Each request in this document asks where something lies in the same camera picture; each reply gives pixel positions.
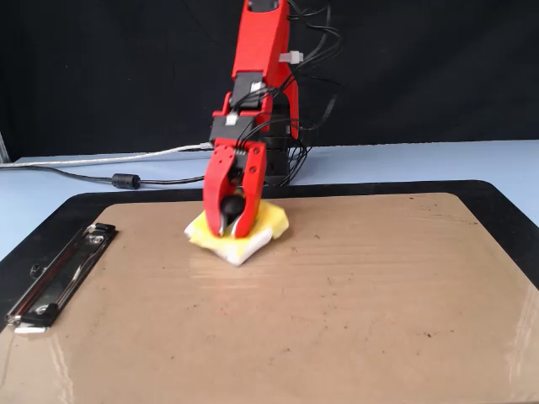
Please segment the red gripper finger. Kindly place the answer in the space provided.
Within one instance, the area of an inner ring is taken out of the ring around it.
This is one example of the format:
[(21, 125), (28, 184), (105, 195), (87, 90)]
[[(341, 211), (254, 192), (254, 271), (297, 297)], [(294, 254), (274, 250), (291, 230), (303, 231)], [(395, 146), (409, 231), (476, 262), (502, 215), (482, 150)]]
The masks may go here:
[(221, 213), (221, 200), (232, 191), (228, 172), (234, 162), (231, 146), (217, 146), (211, 154), (205, 171), (203, 205), (206, 223), (211, 233), (221, 237), (226, 228), (226, 220)]
[(233, 190), (230, 211), (234, 221), (230, 225), (231, 234), (235, 238), (247, 237), (251, 232), (259, 211), (263, 187), (264, 185), (245, 186)]

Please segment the red gripper body with servo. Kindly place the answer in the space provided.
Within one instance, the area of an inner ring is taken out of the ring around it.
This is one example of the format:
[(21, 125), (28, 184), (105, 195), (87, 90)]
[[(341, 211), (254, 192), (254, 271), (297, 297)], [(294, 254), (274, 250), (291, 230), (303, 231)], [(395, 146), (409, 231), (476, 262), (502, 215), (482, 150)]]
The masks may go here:
[(266, 166), (266, 145), (248, 143), (244, 148), (234, 149), (228, 178), (244, 196), (260, 196), (264, 186)]

